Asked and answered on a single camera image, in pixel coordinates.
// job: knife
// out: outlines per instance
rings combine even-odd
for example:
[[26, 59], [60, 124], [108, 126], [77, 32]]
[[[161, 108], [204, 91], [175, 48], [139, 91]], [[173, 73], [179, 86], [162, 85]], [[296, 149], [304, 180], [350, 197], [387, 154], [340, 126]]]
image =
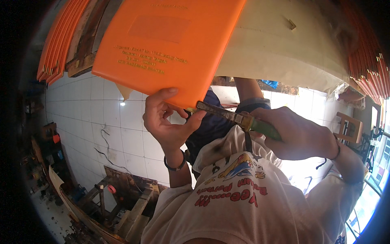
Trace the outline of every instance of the knife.
[[255, 117], [251, 115], [237, 114], [224, 108], [220, 108], [201, 101], [197, 102], [196, 108], [233, 121], [237, 123], [244, 131], [253, 130], [265, 135], [266, 137], [270, 137], [277, 141], [282, 141], [282, 137], [275, 129], [275, 127], [273, 127], [273, 125], [265, 121], [255, 119]]

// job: hand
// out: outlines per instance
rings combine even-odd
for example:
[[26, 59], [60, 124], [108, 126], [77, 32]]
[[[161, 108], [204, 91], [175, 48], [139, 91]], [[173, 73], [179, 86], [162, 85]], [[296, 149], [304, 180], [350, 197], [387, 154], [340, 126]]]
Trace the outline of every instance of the hand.
[[178, 150], [187, 138], [199, 128], [205, 111], [194, 113], [184, 125], [172, 125], [167, 118], [177, 111], [182, 118], [187, 118], [188, 114], [184, 109], [178, 108], [164, 102], [165, 99], [175, 96], [177, 88], [165, 88], [157, 93], [148, 96], [145, 103], [145, 113], [143, 115], [145, 128], [160, 143], [165, 154]]
[[335, 137], [327, 127], [297, 115], [288, 107], [257, 108], [250, 114], [272, 124], [279, 132], [282, 142], [266, 137], [265, 145], [280, 159], [301, 160], [310, 157], [332, 159], [337, 155]]

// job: stack of orange folders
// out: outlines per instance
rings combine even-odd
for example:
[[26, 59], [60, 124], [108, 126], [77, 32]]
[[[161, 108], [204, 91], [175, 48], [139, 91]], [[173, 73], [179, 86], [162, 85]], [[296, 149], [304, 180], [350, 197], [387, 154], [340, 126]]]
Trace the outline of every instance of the stack of orange folders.
[[108, 26], [92, 74], [167, 102], [203, 100], [245, 0], [126, 0]]
[[357, 49], [348, 56], [351, 79], [380, 105], [383, 99], [390, 96], [390, 72], [378, 39], [353, 1], [341, 0], [341, 6], [359, 36]]
[[54, 20], [39, 61], [37, 80], [51, 85], [64, 75], [74, 30], [89, 0], [68, 0]]

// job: wristband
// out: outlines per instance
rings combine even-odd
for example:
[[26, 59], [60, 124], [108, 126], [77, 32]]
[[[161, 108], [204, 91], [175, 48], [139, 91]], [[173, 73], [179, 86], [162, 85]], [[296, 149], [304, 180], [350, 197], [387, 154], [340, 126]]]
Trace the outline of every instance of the wristband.
[[338, 156], [340, 155], [340, 150], [341, 150], [341, 148], [340, 148], [340, 144], [339, 144], [339, 139], [337, 138], [337, 136], [335, 135], [335, 134], [333, 134], [334, 136], [335, 136], [335, 139], [336, 139], [336, 144], [337, 144], [337, 150], [338, 150], [338, 152], [337, 152], [337, 155], [333, 158], [333, 159], [330, 159], [330, 160], [336, 160], [337, 158], [338, 158]]
[[178, 167], [176, 167], [176, 168], [172, 168], [172, 167], [169, 167], [168, 166], [168, 164], [167, 164], [167, 158], [164, 156], [164, 164], [165, 164], [165, 166], [169, 169], [169, 170], [171, 170], [171, 171], [179, 171], [179, 170], [181, 170], [183, 167], [184, 167], [184, 165], [186, 164], [186, 157], [185, 157], [185, 155], [184, 155], [184, 152], [180, 149], [180, 151], [181, 151], [181, 153], [183, 154], [183, 162], [178, 166]]

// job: blue cloth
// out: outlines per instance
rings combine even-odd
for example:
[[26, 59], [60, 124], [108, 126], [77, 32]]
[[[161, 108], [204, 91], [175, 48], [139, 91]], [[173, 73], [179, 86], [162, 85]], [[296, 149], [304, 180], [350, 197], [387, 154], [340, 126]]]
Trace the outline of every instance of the blue cloth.
[[[203, 101], [222, 108], [218, 97], [211, 90], [207, 91], [206, 97]], [[236, 113], [240, 113], [242, 111], [250, 113], [257, 108], [271, 109], [269, 106], [269, 100], [263, 98], [251, 98], [245, 100], [238, 105]], [[194, 164], [202, 147], [215, 139], [225, 137], [230, 128], [234, 125], [235, 124], [233, 122], [230, 122], [227, 119], [207, 113], [202, 119], [200, 127], [194, 131], [186, 141], [186, 146], [190, 151], [190, 158], [188, 159], [190, 164]]]
[[264, 82], [265, 84], [269, 85], [273, 89], [276, 89], [276, 87], [278, 87], [278, 83], [279, 83], [279, 82], [273, 81], [273, 80], [261, 80], [261, 81]]

